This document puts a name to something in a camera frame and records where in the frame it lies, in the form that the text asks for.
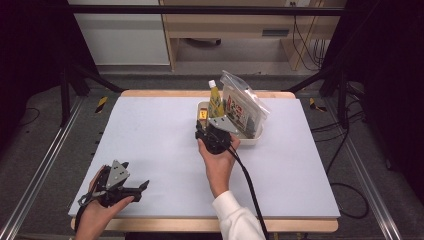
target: black cord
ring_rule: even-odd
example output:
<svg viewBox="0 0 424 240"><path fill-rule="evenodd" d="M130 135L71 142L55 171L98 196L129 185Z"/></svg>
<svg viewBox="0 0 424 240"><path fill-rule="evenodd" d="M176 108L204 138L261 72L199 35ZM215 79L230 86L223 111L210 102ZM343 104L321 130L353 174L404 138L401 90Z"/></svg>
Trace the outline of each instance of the black cord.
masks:
<svg viewBox="0 0 424 240"><path fill-rule="evenodd" d="M359 100L355 100L355 101L350 102L350 103L347 105L346 109L347 109L347 110L349 110L349 107L350 107L352 104L354 104L354 103L360 103L360 101L359 101ZM357 113L353 114L353 115L352 115L352 116L350 116L350 117L346 117L346 119L351 119L351 118L356 117L356 116L358 116L358 115L360 115L360 114L362 114L362 113L363 113L363 111L359 111L359 112L357 112ZM321 130L323 130L323 129L326 129L326 130L323 130L323 131L328 131L328 130L331 130L331 129L333 129L333 128L338 127L339 125L340 125L340 122L335 122L335 123L331 123L331 124L329 124L329 125L325 125L325 126L322 126L322 127L311 128L311 132L321 132Z"/></svg>
<svg viewBox="0 0 424 240"><path fill-rule="evenodd" d="M334 137L331 137L331 138L321 139L321 140L315 140L315 142L316 142L316 143L317 143L317 142L328 142L328 141L334 140L334 139L336 139L336 138L338 138L338 137L340 137L340 136L343 136L343 135L345 135L345 134L346 134L346 132L344 132L344 133L340 133L339 135L334 136Z"/></svg>
<svg viewBox="0 0 424 240"><path fill-rule="evenodd" d="M347 213L346 211L343 211L343 209L339 209L339 211L340 211L343 215L345 215L345 216L347 216L347 217L350 217L350 218L354 218L354 219L363 219L363 218L365 218L365 217L368 215L368 213L369 213L369 211L370 211L370 206L369 206L368 200L367 200L367 198L364 196L364 194L362 194L362 193L361 193L358 189L356 189L356 188L354 188L354 187L352 187L352 186L350 186L350 185L348 185L348 184L345 184L345 183L337 183L337 182L330 183L330 186L341 186L341 187L349 188L350 190L352 190L352 191L356 192L359 196L361 196L361 198L362 198L362 199L364 200L364 202L365 202L365 211L364 211L364 213L363 213L363 214L360 214L360 215L353 215L353 214Z"/></svg>
<svg viewBox="0 0 424 240"><path fill-rule="evenodd" d="M211 132L209 132L209 134L211 134L239 163L244 173L244 176L246 177L247 185L249 186L249 190L250 190L250 195L252 196L253 204L255 205L256 214L258 214L259 223L261 224L262 232L264 233L265 239L269 240L268 230L266 228L261 209L259 208L259 203L258 203L258 199L256 198L255 188L253 187L252 179L250 178L249 172L247 171L246 167L241 162L241 159L238 156L236 149L232 145L226 146L215 134Z"/></svg>
<svg viewBox="0 0 424 240"><path fill-rule="evenodd" d="M360 92L359 90L352 87L350 82L347 82L347 93L349 93L349 96L353 99L355 99L354 97L356 97L356 99L362 99L365 95L363 92Z"/></svg>
<svg viewBox="0 0 424 240"><path fill-rule="evenodd" d="M350 105L352 105L352 104L354 104L354 103L356 103L356 102L358 102L358 101L353 101L353 102L351 102L351 103L349 103L348 104L348 106L346 107L347 109L348 109L348 107L350 106ZM363 111L360 111L360 112L358 112L358 113L355 113L354 115L352 115L351 117L348 117L347 116L347 112L348 111L345 111L345 114L346 114L346 118L347 119L349 119L349 118L351 118L352 116L357 116L357 115L359 115L360 113L363 113ZM345 135L344 135L344 137L343 137L343 140L342 140L342 142L340 143L340 145L339 145L339 147L337 148L337 151L335 152L335 154L334 154L334 156L333 156L333 158L331 159L331 161L330 161L330 164L328 165L328 167L327 167L327 169L326 169L326 171L325 171L325 174L327 175L327 177L328 177L328 174L330 173L330 169L331 169L331 167L332 167L332 165L333 165L333 163L335 162L335 160L336 160L336 157L337 157L337 155L339 154L339 152L340 152L340 150L341 150L341 148L343 147L343 144L345 143L345 141L346 141L346 139L347 139L347 136L348 136L348 134L349 134L349 129L350 129L350 123L348 122L348 124L347 124L347 127L346 127L346 132L345 132ZM354 187L352 187L352 186L350 186L350 185L348 185L348 184L345 184L345 183L337 183L337 182L335 182L335 183L330 183L330 186L343 186L343 187L346 187L346 188L349 188L349 189L351 189L351 190L353 190L353 191L355 191L356 193L358 193L360 196L361 196L361 198L364 200L364 202L365 202L365 212L363 213L363 214L361 214L361 215L353 215L353 214L349 214L349 213L347 213L347 212L345 212L345 211L343 211L342 209L339 209L339 211L340 211L340 213L342 213L343 215L345 215L345 216L347 216L347 217L350 217L350 218L354 218L354 219L363 219L363 218L365 218L367 215L368 215L368 213L369 213L369 203L368 203L368 200L367 200L367 198L358 190L358 189L356 189L356 188L354 188Z"/></svg>
<svg viewBox="0 0 424 240"><path fill-rule="evenodd" d="M34 122L39 116L40 116L40 110L38 110L37 108L27 108L26 110L35 110L36 112L37 112L37 116L35 116L31 121L29 121L29 122L26 122L26 123L22 123L22 124L19 124L18 126L19 127L23 127L23 126L25 126L25 125L28 125L28 124L30 124L30 123L32 123L32 122Z"/></svg>
<svg viewBox="0 0 424 240"><path fill-rule="evenodd" d="M356 116L360 116L362 114L364 114L364 111L359 111L359 112L353 114L352 116L350 116L348 119L352 119L352 118L354 118ZM352 123L356 122L359 119L362 119L362 116L361 116L361 118L355 119ZM339 125L340 125L340 122L335 122L335 123L331 123L331 124L328 124L328 125L325 125L325 126L311 128L311 132L312 133L327 132L327 131L330 131L330 130L337 128Z"/></svg>
<svg viewBox="0 0 424 240"><path fill-rule="evenodd" d="M87 208L88 204L93 200L92 196L93 196L93 192L94 190L96 190L97 187L97 183L100 180L100 177L103 175L105 169L104 167L102 168L102 170L100 170L99 175L97 175L96 180L94 181L93 186L91 186L91 189L88 191L88 193L86 194L86 198L84 199L84 202L82 204L82 206L80 206L80 208L78 209L77 215L75 216L75 226L74 226L74 231L77 232L78 231L78 227L81 221L81 217L82 214L84 213L85 209Z"/></svg>
<svg viewBox="0 0 424 240"><path fill-rule="evenodd" d="M294 47L294 50L296 50L297 54L298 54L298 55L299 55L299 57L300 57L300 61L302 61L303 66L304 66L306 69L308 69L309 71L318 71L319 69L311 69L311 68L309 68L308 66L306 66L305 62L303 61L303 57L302 57L302 55L300 54L299 50L297 50L296 43L294 42L294 33L296 32L296 30L298 31L298 34L299 34L299 36L300 36L300 38L301 38L301 40L302 40L303 44L305 45L305 47L306 47L306 43L303 41L303 37L302 37L302 35L300 34L299 29L297 28L296 15L294 15L293 17L294 17L294 23L293 23L293 32L292 32L293 37L292 37L292 41L293 41L293 47ZM311 57L311 54L309 53L309 50L308 50L308 48L307 48L307 47L306 47L306 51L308 52L309 57Z"/></svg>
<svg viewBox="0 0 424 240"><path fill-rule="evenodd" d="M318 52L318 43L321 42L320 46L320 52ZM318 67L321 69L322 63L324 62L324 51L325 51L325 39L316 39L314 43L314 50L313 50L313 56L314 59L312 61L315 61L315 63L318 65Z"/></svg>

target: table surface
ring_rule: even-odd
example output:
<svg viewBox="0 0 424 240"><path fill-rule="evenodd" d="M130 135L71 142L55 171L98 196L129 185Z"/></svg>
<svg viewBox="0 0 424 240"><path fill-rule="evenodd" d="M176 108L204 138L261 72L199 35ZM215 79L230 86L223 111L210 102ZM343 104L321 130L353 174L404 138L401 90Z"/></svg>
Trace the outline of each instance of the table surface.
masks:
<svg viewBox="0 0 424 240"><path fill-rule="evenodd" d="M256 93L272 112L258 143L241 146L238 154L252 177L268 231L337 230L337 204L299 100L286 92ZM213 196L194 139L197 103L208 97L208 91L125 91L76 200L95 172L117 159L130 163L126 187L148 179L151 183L141 201L124 209L107 230L218 232ZM237 165L230 189L255 213ZM69 215L77 211L75 201Z"/></svg>

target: plastic bag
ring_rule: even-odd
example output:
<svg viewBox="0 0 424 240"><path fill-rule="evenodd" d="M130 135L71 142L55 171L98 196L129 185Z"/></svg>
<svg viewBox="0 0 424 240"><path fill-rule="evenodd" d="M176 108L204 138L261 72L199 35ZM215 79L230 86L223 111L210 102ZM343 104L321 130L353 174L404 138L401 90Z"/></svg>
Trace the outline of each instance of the plastic bag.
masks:
<svg viewBox="0 0 424 240"><path fill-rule="evenodd" d="M220 80L225 114L246 138L258 138L271 110L243 79L223 71Z"/></svg>

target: yellow bottle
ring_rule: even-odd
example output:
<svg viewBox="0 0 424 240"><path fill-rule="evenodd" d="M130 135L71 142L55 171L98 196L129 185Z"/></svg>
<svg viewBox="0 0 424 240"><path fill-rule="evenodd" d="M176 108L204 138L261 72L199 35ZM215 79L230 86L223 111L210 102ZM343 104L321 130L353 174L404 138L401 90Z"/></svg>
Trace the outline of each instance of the yellow bottle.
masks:
<svg viewBox="0 0 424 240"><path fill-rule="evenodd" d="M215 81L209 81L209 87L211 88L211 98L209 100L208 114L210 118L224 116L224 105L222 105L221 96L219 95L218 87L216 87Z"/></svg>

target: white sleeve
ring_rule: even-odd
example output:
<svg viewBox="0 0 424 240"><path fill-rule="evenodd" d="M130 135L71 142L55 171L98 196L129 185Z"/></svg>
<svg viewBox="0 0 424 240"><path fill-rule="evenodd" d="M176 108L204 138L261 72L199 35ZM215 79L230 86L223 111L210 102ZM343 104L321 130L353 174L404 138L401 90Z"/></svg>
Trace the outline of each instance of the white sleeve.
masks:
<svg viewBox="0 0 424 240"><path fill-rule="evenodd" d="M265 239L252 212L239 205L231 191L219 195L212 203L219 219L223 240Z"/></svg>

